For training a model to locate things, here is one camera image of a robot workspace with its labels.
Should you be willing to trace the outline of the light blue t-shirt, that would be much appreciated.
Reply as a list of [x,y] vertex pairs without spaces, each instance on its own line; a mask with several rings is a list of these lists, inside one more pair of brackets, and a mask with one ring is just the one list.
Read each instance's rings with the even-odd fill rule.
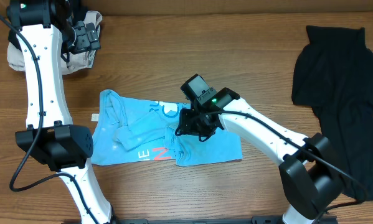
[[126,98],[103,90],[93,133],[92,163],[109,166],[175,160],[178,166],[196,166],[241,160],[242,144],[236,134],[217,129],[207,141],[175,135],[179,113],[189,107],[185,103]]

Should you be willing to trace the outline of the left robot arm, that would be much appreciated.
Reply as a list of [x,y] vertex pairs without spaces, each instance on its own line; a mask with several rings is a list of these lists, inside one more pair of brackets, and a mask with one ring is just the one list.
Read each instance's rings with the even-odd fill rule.
[[68,1],[11,1],[7,7],[25,63],[26,130],[16,144],[67,186],[82,223],[116,223],[93,171],[90,129],[73,124],[65,100],[62,62],[100,48],[98,27],[73,22]]

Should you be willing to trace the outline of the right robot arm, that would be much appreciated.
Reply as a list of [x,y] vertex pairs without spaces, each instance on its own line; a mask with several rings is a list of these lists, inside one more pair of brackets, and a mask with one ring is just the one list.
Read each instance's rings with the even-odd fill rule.
[[325,209],[344,190],[344,164],[328,138],[309,138],[290,131],[253,109],[236,92],[182,87],[191,102],[182,109],[176,135],[206,141],[217,129],[234,133],[268,156],[279,169],[284,195],[290,203],[283,223],[318,223]]

